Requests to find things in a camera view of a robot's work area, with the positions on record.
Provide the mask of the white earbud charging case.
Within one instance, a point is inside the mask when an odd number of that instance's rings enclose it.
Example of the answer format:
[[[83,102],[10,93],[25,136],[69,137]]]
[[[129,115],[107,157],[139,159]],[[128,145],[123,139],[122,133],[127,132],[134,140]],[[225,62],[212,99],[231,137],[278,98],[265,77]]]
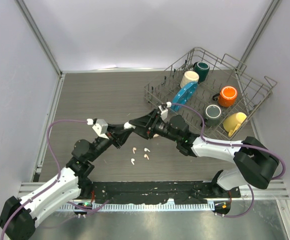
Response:
[[[126,122],[123,125],[123,128],[126,130],[126,129],[135,129],[136,127],[134,125],[130,124],[129,122]]]

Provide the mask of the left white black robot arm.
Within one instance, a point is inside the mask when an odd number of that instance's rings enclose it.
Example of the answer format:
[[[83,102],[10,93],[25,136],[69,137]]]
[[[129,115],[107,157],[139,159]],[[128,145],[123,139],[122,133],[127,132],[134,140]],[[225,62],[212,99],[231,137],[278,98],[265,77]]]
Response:
[[[52,179],[21,198],[6,200],[0,214],[1,239],[28,240],[62,205],[76,198],[87,199],[92,192],[88,177],[94,169],[92,162],[111,145],[120,148],[135,130],[128,122],[112,125],[103,119],[88,118],[83,124],[91,126],[97,138],[94,142],[78,140],[71,159],[64,168],[57,168]]]

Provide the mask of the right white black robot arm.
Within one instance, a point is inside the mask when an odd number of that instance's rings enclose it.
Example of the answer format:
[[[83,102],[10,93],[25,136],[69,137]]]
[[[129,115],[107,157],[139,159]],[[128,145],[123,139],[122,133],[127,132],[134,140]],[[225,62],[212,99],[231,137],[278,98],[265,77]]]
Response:
[[[211,138],[190,131],[189,125],[181,115],[164,121],[167,111],[154,109],[145,116],[126,122],[123,127],[144,139],[154,135],[176,142],[176,148],[185,156],[208,157],[230,162],[235,165],[230,170],[220,170],[208,182],[204,195],[221,198],[231,189],[243,185],[267,189],[279,165],[279,160],[266,152],[266,148],[254,137],[243,141],[226,141]]]

